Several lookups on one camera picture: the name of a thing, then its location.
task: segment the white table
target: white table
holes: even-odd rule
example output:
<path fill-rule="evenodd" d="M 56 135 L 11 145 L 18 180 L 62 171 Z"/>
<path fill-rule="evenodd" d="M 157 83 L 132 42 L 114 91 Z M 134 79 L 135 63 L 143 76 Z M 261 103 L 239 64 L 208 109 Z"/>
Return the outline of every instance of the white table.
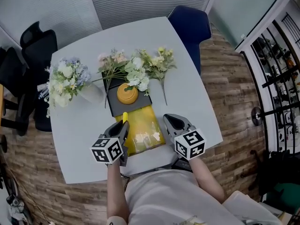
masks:
<path fill-rule="evenodd" d="M 158 17 L 113 27 L 79 41 L 76 41 L 52 55 L 52 62 L 60 58 L 79 57 L 89 67 L 92 79 L 100 78 L 98 55 L 109 54 L 111 49 L 124 49 L 130 57 L 135 49 L 146 49 L 153 53 L 165 46 L 174 50 L 177 69 L 167 72 L 165 93 L 168 106 L 165 104 L 161 86 L 157 80 L 150 81 L 152 107 L 164 134 L 166 145 L 145 151 L 128 158 L 127 166 L 122 168 L 125 175 L 141 173 L 150 169 L 170 164 L 176 154 L 170 146 L 163 115 L 174 113 L 184 116 L 206 136 L 206 148 L 222 142 L 221 132 L 209 97 L 201 78 L 166 17 Z M 103 81 L 96 83 L 104 92 Z M 104 108 L 95 105 L 81 96 L 74 97 L 68 107 L 56 106 L 51 109 L 53 138 L 60 167 L 66 183 L 93 182 L 107 179 L 107 168 L 98 164 L 92 157 L 90 147 L 116 120 L 111 115 L 109 106 Z"/>

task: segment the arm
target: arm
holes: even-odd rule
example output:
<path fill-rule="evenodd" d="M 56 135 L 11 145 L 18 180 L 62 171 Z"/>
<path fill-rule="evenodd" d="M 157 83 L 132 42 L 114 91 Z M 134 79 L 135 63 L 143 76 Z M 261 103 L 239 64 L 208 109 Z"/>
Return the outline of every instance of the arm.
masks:
<path fill-rule="evenodd" d="M 199 187 L 217 199 L 220 203 L 223 203 L 226 200 L 226 194 L 205 163 L 199 157 L 195 157 L 189 160 L 189 164 Z"/>
<path fill-rule="evenodd" d="M 118 216 L 128 223 L 129 208 L 120 175 L 120 162 L 107 166 L 107 218 Z"/>

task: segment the wrist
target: wrist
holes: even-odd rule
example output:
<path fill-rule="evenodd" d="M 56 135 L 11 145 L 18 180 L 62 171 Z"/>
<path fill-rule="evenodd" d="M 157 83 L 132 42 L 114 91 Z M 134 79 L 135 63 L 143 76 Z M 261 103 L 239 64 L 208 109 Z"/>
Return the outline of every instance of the wrist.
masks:
<path fill-rule="evenodd" d="M 194 164 L 199 165 L 199 162 L 200 162 L 200 163 L 203 163 L 203 161 L 201 160 L 200 157 L 195 157 L 195 158 L 189 160 L 188 162 L 189 162 L 189 164 L 190 164 L 191 166 L 194 165 Z"/>
<path fill-rule="evenodd" d="M 107 168 L 109 167 L 120 167 L 120 160 L 116 160 L 113 164 L 106 164 Z"/>

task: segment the green object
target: green object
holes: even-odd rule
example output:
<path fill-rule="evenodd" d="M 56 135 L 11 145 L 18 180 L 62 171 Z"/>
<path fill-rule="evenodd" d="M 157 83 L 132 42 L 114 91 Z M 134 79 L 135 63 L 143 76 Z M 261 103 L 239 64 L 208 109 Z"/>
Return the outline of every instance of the green object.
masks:
<path fill-rule="evenodd" d="M 300 185 L 293 183 L 278 183 L 274 189 L 278 192 L 283 190 L 280 197 L 274 192 L 267 193 L 267 202 L 274 207 L 286 208 L 295 213 L 300 208 Z"/>
<path fill-rule="evenodd" d="M 128 91 L 128 90 L 132 90 L 133 87 L 127 87 L 127 88 L 124 88 L 124 91 Z"/>

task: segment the person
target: person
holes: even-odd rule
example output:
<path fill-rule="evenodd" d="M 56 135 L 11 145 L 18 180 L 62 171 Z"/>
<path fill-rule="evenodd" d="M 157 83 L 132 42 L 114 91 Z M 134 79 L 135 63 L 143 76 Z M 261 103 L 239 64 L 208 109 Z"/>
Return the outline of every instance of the person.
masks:
<path fill-rule="evenodd" d="M 189 161 L 193 173 L 159 170 L 128 183 L 124 192 L 120 162 L 108 165 L 108 225 L 241 225 L 222 203 L 226 194 L 206 164 Z"/>

